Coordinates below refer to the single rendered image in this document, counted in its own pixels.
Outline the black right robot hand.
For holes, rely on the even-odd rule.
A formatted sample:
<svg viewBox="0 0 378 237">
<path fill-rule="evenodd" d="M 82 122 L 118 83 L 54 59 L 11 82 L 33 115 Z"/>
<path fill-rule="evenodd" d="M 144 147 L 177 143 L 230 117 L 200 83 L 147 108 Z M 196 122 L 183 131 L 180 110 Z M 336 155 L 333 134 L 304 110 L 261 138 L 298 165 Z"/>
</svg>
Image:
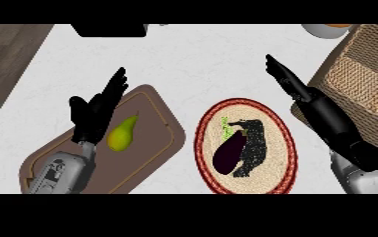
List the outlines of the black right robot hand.
<svg viewBox="0 0 378 237">
<path fill-rule="evenodd" d="M 295 101 L 307 123 L 330 150 L 364 172 L 378 170 L 378 147 L 363 140 L 349 116 L 329 96 L 302 83 L 270 54 L 265 55 L 265 71 Z"/>
</svg>

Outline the yellow-green pear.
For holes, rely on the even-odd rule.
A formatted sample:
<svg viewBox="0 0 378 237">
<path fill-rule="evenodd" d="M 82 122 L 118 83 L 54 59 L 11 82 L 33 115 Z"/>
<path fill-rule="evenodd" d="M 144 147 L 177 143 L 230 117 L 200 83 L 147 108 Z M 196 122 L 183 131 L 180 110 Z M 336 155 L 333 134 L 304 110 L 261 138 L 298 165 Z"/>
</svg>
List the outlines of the yellow-green pear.
<svg viewBox="0 0 378 237">
<path fill-rule="evenodd" d="M 138 115 L 129 116 L 112 129 L 106 138 L 106 144 L 112 151 L 123 151 L 132 142 L 132 130 Z"/>
</svg>

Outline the white bowl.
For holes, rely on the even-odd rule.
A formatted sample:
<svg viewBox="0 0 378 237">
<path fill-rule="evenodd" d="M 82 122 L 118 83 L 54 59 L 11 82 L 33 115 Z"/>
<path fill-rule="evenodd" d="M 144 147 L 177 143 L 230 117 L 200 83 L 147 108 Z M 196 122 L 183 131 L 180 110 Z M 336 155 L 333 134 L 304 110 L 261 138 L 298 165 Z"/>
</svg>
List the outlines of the white bowl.
<svg viewBox="0 0 378 237">
<path fill-rule="evenodd" d="M 336 39 L 352 28 L 351 24 L 302 24 L 304 30 L 317 38 Z"/>
</svg>

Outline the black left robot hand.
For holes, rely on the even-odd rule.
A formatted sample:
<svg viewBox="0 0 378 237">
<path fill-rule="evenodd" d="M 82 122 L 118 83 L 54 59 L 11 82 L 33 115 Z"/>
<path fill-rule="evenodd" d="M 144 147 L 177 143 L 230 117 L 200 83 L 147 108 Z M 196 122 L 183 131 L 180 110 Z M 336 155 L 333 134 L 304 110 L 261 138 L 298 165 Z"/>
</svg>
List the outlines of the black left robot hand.
<svg viewBox="0 0 378 237">
<path fill-rule="evenodd" d="M 79 96 L 69 98 L 70 121 L 75 125 L 72 142 L 97 144 L 104 136 L 115 107 L 128 88 L 125 68 L 112 75 L 104 89 L 90 101 Z"/>
</svg>

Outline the black appliance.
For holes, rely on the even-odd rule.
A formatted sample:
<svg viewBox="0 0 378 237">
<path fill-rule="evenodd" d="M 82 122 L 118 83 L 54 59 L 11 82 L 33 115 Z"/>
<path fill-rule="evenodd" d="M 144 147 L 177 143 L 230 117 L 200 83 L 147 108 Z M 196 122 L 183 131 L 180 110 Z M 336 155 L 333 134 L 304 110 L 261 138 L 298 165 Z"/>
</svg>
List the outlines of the black appliance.
<svg viewBox="0 0 378 237">
<path fill-rule="evenodd" d="M 123 38 L 146 36 L 146 29 L 141 24 L 73 24 L 72 28 L 81 37 Z"/>
</svg>

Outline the oval woven red-rimmed placemat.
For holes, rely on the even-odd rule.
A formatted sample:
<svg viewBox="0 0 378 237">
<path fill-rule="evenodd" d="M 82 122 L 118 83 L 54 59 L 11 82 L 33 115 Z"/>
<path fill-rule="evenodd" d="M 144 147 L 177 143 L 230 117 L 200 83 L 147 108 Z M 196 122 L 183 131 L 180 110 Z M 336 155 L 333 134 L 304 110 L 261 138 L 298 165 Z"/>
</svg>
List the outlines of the oval woven red-rimmed placemat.
<svg viewBox="0 0 378 237">
<path fill-rule="evenodd" d="M 236 121 L 259 120 L 265 140 L 265 159 L 248 177 L 222 175 L 212 166 L 212 156 L 225 138 L 242 129 Z M 217 194 L 286 194 L 298 169 L 295 143 L 287 127 L 267 106 L 246 98 L 219 101 L 205 112 L 194 134 L 194 160 L 202 179 Z"/>
</svg>

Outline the brown cutting board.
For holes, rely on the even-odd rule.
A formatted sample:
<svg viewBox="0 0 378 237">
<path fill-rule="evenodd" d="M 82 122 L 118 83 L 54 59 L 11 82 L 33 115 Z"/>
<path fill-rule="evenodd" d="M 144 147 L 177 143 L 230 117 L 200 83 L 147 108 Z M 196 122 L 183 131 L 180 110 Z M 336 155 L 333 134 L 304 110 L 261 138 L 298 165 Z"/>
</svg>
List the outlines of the brown cutting board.
<svg viewBox="0 0 378 237">
<path fill-rule="evenodd" d="M 107 132 L 131 116 L 137 116 L 132 142 L 123 151 L 115 152 L 101 139 L 82 194 L 126 194 L 184 144 L 183 128 L 150 85 L 140 85 L 122 96 Z"/>
</svg>

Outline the tan wicker basket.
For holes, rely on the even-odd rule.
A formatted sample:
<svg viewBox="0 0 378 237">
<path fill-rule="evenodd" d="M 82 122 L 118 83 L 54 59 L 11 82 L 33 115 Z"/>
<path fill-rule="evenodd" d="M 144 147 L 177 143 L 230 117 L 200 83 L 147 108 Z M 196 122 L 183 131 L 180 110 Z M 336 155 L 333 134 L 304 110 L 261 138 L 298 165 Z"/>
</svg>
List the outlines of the tan wicker basket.
<svg viewBox="0 0 378 237">
<path fill-rule="evenodd" d="M 378 147 L 378 24 L 351 28 L 308 86 L 335 101 L 363 139 Z"/>
</svg>

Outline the dark wooden panel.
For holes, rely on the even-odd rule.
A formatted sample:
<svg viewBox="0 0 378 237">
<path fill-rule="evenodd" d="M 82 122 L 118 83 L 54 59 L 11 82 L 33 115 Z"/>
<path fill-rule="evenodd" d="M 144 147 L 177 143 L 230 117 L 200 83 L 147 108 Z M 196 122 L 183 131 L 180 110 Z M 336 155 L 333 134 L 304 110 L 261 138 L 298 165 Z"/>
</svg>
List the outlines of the dark wooden panel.
<svg viewBox="0 0 378 237">
<path fill-rule="evenodd" d="M 51 24 L 0 24 L 0 107 L 51 28 Z"/>
</svg>

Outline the dark purple eggplant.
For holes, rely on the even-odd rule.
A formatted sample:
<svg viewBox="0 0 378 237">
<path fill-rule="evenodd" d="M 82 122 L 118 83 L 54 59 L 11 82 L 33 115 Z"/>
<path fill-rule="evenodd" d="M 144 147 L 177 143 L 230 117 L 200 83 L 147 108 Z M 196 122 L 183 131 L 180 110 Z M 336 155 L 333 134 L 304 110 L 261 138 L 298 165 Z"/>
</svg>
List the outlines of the dark purple eggplant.
<svg viewBox="0 0 378 237">
<path fill-rule="evenodd" d="M 212 155 L 215 171 L 227 175 L 240 160 L 240 153 L 246 144 L 246 121 L 225 122 L 222 124 L 221 144 Z"/>
</svg>

